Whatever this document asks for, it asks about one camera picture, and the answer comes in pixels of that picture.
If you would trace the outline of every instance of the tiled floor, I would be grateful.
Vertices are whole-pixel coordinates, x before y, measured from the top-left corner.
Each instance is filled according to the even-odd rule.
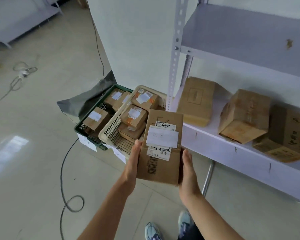
[[[0,240],[60,239],[60,167],[77,137],[56,102],[90,89],[102,77],[89,12],[75,1],[62,9],[65,16],[14,42],[12,50],[0,51],[0,96],[16,76],[15,62],[38,67],[23,88],[0,102]],[[107,74],[110,65],[99,49]],[[194,154],[194,165],[202,187],[209,160]],[[85,206],[79,213],[65,210],[65,239],[78,237],[123,167],[110,150],[96,153],[74,145],[64,166],[64,193],[66,199],[82,195]],[[300,239],[299,203],[222,165],[216,165],[207,199],[246,239]],[[80,200],[71,206],[80,208]],[[149,221],[160,226],[165,240],[176,239],[182,209],[177,188],[138,180],[116,239],[144,239]]]

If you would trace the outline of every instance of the forearm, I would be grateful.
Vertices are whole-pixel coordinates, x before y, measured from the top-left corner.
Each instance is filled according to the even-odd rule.
[[[78,240],[113,240],[129,194],[120,177]]]
[[[187,208],[205,240],[243,240],[202,195],[191,197]]]

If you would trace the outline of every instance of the barcode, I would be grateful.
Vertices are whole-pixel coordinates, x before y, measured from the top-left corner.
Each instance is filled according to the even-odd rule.
[[[154,157],[150,157],[149,163],[148,163],[148,173],[156,174],[157,163],[158,163],[158,159],[156,159]]]

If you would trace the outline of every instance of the hand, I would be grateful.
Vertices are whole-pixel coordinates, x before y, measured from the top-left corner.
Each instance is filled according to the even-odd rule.
[[[130,195],[136,186],[138,160],[140,156],[142,141],[136,140],[131,149],[129,160],[121,174],[120,180],[125,186],[125,190]]]
[[[188,208],[192,197],[200,196],[201,191],[198,185],[197,175],[192,164],[192,155],[185,149],[182,154],[183,180],[179,185],[179,195],[182,203]]]

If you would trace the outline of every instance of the sneaker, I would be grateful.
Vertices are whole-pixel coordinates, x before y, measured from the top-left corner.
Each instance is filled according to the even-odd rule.
[[[190,213],[187,210],[181,211],[179,215],[178,225],[179,225],[179,238],[182,238],[184,234],[192,227],[194,224]]]
[[[156,224],[154,224],[153,222],[149,222],[145,226],[144,233],[145,233],[145,240],[162,240],[159,229],[156,226]]]

